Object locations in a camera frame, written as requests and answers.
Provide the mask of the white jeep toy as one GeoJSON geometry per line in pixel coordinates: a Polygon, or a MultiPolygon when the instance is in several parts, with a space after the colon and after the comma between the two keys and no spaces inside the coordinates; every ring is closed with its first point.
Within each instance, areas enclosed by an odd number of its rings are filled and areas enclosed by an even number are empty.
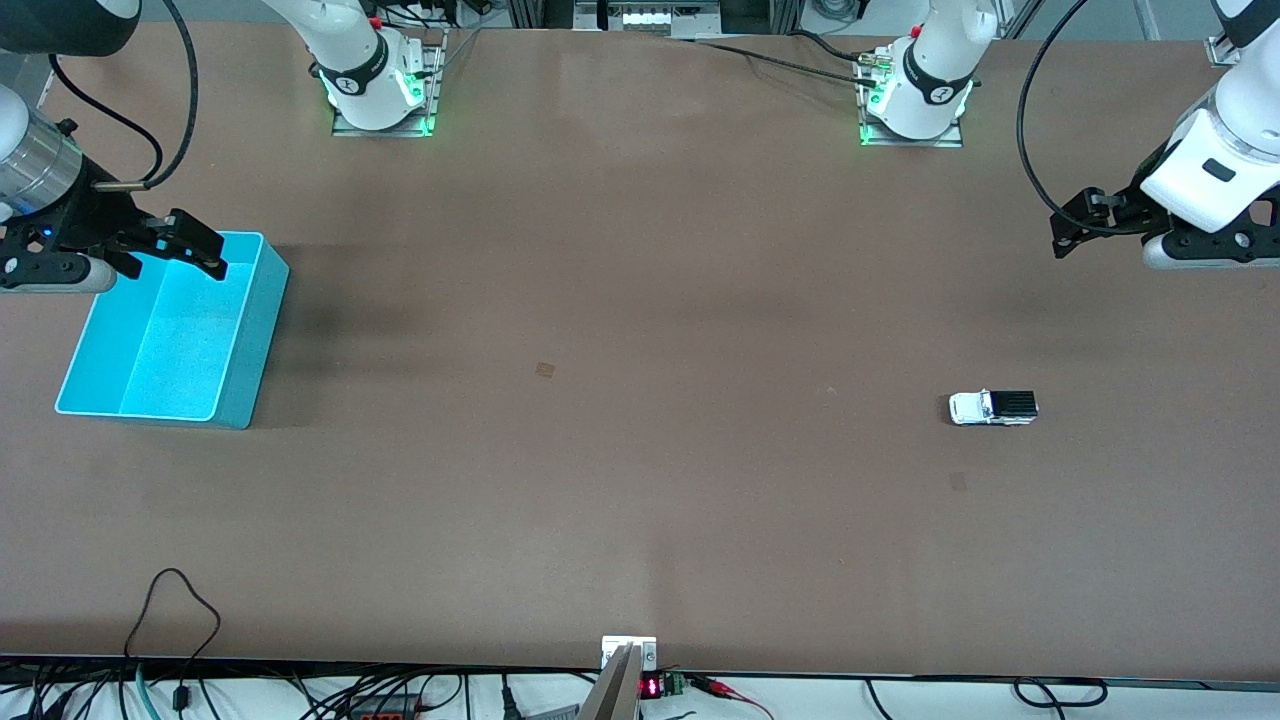
{"type": "Polygon", "coordinates": [[[947,407],[956,427],[1024,427],[1039,416],[1036,395],[1029,389],[954,393],[947,407]]]}

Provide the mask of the white mounting plate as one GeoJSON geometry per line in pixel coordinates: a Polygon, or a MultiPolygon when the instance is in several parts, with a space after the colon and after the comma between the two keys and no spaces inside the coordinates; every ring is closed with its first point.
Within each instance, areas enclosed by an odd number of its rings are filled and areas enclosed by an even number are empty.
{"type": "Polygon", "coordinates": [[[657,670],[657,638],[653,635],[603,635],[600,667],[604,669],[616,653],[627,653],[631,647],[639,648],[644,673],[657,670]]]}

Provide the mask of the grey aluminium bar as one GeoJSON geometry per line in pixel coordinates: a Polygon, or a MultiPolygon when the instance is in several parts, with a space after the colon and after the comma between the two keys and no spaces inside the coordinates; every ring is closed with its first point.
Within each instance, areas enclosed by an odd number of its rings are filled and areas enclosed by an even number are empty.
{"type": "Polygon", "coordinates": [[[639,685],[644,660],[641,644],[617,646],[575,720],[640,720],[639,685]]]}

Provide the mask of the lit control box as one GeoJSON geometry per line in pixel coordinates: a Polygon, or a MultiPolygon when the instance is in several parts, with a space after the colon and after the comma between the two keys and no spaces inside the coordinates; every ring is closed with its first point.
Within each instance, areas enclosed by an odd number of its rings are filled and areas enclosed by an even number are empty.
{"type": "Polygon", "coordinates": [[[696,40],[722,35],[718,0],[573,0],[571,28],[696,40]]]}

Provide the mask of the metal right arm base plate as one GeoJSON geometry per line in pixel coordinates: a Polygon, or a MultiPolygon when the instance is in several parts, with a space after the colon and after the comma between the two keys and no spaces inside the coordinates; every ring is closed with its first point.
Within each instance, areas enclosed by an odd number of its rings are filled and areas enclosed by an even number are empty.
{"type": "Polygon", "coordinates": [[[434,133],[447,45],[372,28],[369,59],[351,70],[317,65],[332,106],[332,136],[424,138],[434,133]]]}

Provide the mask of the cyan plastic bin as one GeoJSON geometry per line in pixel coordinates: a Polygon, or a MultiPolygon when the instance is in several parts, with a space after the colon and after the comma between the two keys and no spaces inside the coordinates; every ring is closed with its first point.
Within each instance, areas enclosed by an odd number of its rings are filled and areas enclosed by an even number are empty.
{"type": "Polygon", "coordinates": [[[243,430],[252,419],[291,275],[259,232],[223,236],[227,275],[143,260],[99,295],[55,410],[125,424],[243,430]]]}

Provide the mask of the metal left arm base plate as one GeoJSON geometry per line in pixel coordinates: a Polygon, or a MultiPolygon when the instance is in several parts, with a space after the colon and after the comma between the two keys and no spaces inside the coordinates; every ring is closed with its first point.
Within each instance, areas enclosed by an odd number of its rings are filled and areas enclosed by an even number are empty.
{"type": "Polygon", "coordinates": [[[891,45],[861,53],[852,64],[858,79],[860,142],[864,146],[963,146],[960,118],[974,79],[952,83],[928,79],[914,85],[902,65],[902,54],[891,45]]]}

